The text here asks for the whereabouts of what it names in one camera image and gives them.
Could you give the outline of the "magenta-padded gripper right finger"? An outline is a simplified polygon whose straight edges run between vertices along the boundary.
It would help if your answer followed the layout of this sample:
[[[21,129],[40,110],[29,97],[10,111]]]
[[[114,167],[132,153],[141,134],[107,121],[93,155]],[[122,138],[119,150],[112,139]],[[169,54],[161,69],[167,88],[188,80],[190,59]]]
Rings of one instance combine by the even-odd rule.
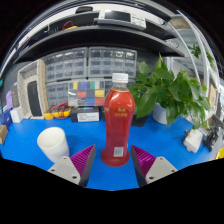
[[[137,146],[131,146],[130,154],[140,187],[177,172],[177,169],[165,157],[154,157]]]

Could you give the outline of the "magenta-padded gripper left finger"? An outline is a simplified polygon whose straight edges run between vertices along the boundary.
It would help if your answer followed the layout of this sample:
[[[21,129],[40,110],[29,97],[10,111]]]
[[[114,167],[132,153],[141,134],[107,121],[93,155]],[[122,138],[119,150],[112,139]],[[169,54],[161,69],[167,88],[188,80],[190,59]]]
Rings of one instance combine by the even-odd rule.
[[[71,157],[63,156],[49,172],[81,187],[86,187],[89,181],[96,146],[91,145]]]

